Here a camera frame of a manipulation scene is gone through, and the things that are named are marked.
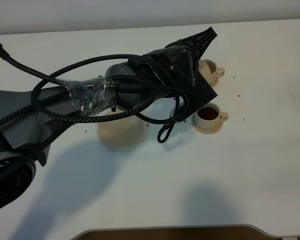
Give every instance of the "cup handle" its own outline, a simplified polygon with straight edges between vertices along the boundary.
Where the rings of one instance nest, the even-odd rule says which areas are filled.
[[[222,78],[225,73],[226,73],[226,70],[222,67],[218,67],[217,70],[216,70],[216,78]]]
[[[220,113],[220,122],[225,122],[229,119],[229,114],[226,112]]]

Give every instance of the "plastic wrap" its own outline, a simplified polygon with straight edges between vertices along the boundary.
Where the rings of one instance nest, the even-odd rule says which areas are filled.
[[[97,77],[85,81],[60,79],[71,97],[79,117],[92,117],[116,105],[116,90],[110,77]]]

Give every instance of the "coffee grounds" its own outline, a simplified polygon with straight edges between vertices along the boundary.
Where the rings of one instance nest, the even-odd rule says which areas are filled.
[[[218,117],[218,112],[211,107],[203,107],[198,111],[198,115],[204,120],[214,120]]]

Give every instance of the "cup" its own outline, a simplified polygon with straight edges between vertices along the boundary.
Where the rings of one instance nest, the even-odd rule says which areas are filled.
[[[226,70],[222,67],[218,67],[217,64],[209,59],[199,60],[199,72],[209,83],[211,87],[214,87],[219,82],[219,78],[222,78]]]
[[[203,130],[212,130],[229,119],[229,114],[221,112],[218,105],[208,102],[194,114],[194,124]]]

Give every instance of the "white table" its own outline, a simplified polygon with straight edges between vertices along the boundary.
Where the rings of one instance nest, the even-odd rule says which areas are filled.
[[[230,114],[203,135],[191,119],[165,144],[151,125],[144,142],[113,150],[96,124],[77,124],[51,146],[33,183],[0,210],[0,240],[69,240],[106,229],[246,225],[300,236],[300,20],[2,35],[5,49],[50,74],[101,55],[138,54],[212,26],[204,58],[226,69],[213,100]],[[64,76],[103,75],[101,62]],[[38,79],[0,59],[0,90],[30,91]],[[166,118],[171,99],[149,110]]]

